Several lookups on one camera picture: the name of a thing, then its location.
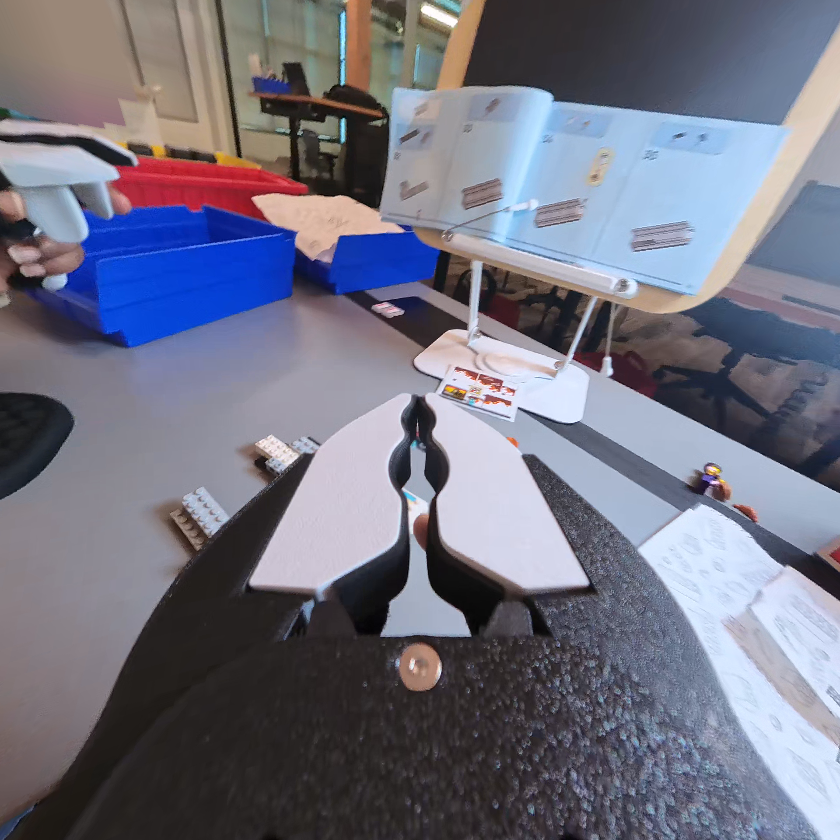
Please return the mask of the wooden standing desk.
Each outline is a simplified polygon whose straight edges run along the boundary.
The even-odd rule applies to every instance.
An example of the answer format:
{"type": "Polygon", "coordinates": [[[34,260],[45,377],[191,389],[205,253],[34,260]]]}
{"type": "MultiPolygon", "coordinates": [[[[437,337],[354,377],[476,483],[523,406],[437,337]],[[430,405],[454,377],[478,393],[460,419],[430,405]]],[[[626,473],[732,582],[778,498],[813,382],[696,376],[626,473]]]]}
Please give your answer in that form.
{"type": "Polygon", "coordinates": [[[300,123],[304,119],[343,119],[348,123],[345,139],[344,187],[352,195],[356,183],[358,162],[358,127],[364,123],[382,122],[387,117],[383,108],[365,108],[333,98],[318,98],[295,93],[250,91],[248,95],[259,101],[260,110],[272,117],[285,118],[290,131],[290,178],[301,180],[298,140],[300,123]]]}

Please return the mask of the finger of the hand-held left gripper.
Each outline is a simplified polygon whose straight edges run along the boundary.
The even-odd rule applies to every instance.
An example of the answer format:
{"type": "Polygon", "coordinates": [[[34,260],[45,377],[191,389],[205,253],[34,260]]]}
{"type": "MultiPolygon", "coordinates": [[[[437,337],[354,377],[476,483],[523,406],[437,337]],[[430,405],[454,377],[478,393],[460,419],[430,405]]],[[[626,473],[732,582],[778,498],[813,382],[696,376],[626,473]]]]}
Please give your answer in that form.
{"type": "Polygon", "coordinates": [[[1,141],[76,147],[110,165],[137,166],[139,164],[131,150],[77,125],[34,120],[2,120],[1,141]]]}
{"type": "Polygon", "coordinates": [[[119,179],[114,166],[88,152],[3,152],[1,170],[10,186],[18,191],[119,179]]]}

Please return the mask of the large blue plastic bin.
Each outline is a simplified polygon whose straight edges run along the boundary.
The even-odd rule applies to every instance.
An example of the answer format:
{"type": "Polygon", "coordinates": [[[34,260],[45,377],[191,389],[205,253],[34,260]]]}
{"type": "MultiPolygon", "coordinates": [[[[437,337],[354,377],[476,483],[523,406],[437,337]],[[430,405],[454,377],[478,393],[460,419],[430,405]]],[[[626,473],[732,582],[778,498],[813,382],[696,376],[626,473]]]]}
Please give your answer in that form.
{"type": "Polygon", "coordinates": [[[295,236],[212,206],[87,214],[82,266],[60,290],[28,290],[42,306],[133,348],[288,298],[295,236]]]}

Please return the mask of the red plastic bin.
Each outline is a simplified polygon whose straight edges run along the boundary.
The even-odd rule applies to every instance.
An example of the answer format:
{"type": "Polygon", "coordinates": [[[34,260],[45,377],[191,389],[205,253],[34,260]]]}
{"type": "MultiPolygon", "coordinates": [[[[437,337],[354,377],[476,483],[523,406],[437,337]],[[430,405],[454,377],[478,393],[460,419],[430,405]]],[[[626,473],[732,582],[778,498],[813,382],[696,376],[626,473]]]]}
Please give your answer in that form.
{"type": "Polygon", "coordinates": [[[136,166],[118,172],[117,187],[133,207],[215,207],[264,219],[255,196],[308,194],[305,185],[258,168],[140,157],[136,166]]]}

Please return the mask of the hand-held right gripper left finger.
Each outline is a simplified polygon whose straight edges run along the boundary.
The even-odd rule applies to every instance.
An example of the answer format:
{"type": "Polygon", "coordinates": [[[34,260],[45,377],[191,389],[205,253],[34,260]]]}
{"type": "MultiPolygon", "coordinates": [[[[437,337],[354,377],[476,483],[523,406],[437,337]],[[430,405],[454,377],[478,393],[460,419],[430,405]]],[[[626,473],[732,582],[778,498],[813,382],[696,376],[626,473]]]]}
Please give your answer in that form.
{"type": "Polygon", "coordinates": [[[388,603],[409,568],[407,503],[415,395],[341,428],[310,458],[252,575],[254,590],[388,603]]]}

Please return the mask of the crumpled white paper bag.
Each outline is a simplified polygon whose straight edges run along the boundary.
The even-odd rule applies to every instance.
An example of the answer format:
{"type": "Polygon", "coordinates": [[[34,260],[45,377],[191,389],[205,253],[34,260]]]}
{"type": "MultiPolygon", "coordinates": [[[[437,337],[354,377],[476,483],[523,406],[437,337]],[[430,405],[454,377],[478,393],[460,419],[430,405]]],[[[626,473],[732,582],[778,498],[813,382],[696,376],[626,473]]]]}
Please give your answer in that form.
{"type": "Polygon", "coordinates": [[[341,237],[405,233],[348,196],[270,193],[251,201],[269,223],[294,232],[296,248],[304,256],[325,264],[332,262],[341,237]]]}

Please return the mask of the lego instruction booklet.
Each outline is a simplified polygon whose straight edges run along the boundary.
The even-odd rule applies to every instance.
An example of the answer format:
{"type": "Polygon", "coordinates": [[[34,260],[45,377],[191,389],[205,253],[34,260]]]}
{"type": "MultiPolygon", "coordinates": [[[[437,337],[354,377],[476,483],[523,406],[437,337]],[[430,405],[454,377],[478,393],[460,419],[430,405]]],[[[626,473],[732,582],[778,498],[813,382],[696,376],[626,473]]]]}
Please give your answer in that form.
{"type": "Polygon", "coordinates": [[[397,88],[380,210],[695,295],[787,133],[529,87],[397,88]]]}

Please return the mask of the yellow plastic bin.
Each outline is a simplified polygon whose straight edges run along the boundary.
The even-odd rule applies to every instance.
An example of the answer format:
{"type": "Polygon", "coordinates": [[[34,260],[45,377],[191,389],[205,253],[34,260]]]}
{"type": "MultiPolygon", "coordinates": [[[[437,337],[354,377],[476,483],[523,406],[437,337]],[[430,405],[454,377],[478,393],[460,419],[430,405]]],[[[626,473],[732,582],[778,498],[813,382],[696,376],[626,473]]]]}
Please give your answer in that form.
{"type": "Polygon", "coordinates": [[[205,152],[192,148],[170,145],[147,144],[142,142],[118,142],[118,145],[138,157],[163,161],[189,161],[238,167],[247,169],[261,169],[258,163],[247,161],[225,152],[205,152]]]}

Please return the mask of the person's left hand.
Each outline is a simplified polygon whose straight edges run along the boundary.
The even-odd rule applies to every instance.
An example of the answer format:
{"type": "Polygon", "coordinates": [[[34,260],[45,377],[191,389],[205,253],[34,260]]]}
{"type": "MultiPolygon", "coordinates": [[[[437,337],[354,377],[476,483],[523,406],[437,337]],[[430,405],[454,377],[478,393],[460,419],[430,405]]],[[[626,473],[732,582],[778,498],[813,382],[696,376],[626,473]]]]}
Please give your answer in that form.
{"type": "MultiPolygon", "coordinates": [[[[131,207],[130,200],[117,186],[108,184],[115,214],[127,214],[131,207]]],[[[11,190],[1,192],[2,222],[15,223],[25,220],[26,207],[20,195],[11,190]]],[[[9,279],[19,271],[23,277],[43,280],[48,277],[69,274],[76,270],[85,258],[81,245],[64,244],[40,235],[28,242],[2,237],[1,240],[1,307],[11,302],[9,279]]]]}

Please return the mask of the black office chair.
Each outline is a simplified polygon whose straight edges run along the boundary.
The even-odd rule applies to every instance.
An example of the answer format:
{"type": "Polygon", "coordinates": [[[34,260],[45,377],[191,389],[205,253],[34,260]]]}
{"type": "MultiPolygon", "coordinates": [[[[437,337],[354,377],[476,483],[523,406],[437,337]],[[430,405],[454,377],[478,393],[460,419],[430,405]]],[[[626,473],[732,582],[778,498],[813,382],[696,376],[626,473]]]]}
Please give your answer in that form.
{"type": "Polygon", "coordinates": [[[371,117],[354,112],[345,117],[343,160],[345,194],[368,207],[377,208],[385,181],[390,114],[369,92],[351,85],[334,85],[324,96],[346,106],[380,114],[379,117],[371,117]]]}

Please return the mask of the black braided cushion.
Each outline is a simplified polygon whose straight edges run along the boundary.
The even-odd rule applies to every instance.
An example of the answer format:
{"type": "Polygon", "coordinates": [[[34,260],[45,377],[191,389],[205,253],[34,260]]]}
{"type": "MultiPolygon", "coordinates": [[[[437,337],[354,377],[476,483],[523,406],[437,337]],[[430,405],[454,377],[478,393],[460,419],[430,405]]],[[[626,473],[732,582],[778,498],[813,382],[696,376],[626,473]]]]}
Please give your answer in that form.
{"type": "Polygon", "coordinates": [[[70,410],[47,395],[1,393],[1,499],[49,466],[74,425],[70,410]]]}

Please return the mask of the purple lego minifigure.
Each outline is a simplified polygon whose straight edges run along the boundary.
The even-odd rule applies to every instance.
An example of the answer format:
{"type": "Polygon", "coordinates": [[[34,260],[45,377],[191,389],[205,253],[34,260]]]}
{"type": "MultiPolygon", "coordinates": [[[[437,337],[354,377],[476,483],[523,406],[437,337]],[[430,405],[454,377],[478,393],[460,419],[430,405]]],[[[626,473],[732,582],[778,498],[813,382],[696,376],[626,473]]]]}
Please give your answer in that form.
{"type": "Polygon", "coordinates": [[[729,483],[722,478],[721,467],[712,462],[703,466],[694,480],[692,490],[699,496],[708,496],[719,502],[729,502],[732,497],[729,483]]]}

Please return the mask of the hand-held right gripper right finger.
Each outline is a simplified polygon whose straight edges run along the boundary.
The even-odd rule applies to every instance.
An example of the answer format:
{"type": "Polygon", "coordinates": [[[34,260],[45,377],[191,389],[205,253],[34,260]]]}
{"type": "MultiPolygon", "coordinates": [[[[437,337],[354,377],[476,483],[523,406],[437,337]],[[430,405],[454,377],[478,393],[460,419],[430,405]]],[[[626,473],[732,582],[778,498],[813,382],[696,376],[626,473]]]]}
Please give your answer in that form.
{"type": "Polygon", "coordinates": [[[590,580],[521,451],[434,393],[420,401],[432,539],[445,560],[505,595],[583,591],[590,580]]]}

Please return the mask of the medium blue plastic bin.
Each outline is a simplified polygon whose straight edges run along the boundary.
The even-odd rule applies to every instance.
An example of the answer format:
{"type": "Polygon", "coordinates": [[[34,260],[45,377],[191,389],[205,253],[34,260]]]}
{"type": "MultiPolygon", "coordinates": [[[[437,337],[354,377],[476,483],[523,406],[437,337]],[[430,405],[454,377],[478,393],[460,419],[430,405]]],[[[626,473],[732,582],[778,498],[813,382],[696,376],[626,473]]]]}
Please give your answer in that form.
{"type": "Polygon", "coordinates": [[[294,271],[324,291],[342,296],[392,287],[434,276],[439,250],[423,243],[407,226],[397,233],[339,237],[330,261],[296,251],[294,271]]]}

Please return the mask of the lego sticker sheet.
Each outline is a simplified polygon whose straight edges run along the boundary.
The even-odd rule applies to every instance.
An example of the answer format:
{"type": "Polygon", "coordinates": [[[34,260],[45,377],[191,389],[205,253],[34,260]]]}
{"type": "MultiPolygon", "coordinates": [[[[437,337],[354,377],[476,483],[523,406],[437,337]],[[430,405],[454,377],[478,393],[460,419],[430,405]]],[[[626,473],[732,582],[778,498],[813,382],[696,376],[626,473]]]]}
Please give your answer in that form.
{"type": "Polygon", "coordinates": [[[509,377],[450,365],[436,394],[470,410],[513,422],[519,406],[520,385],[509,377]]]}

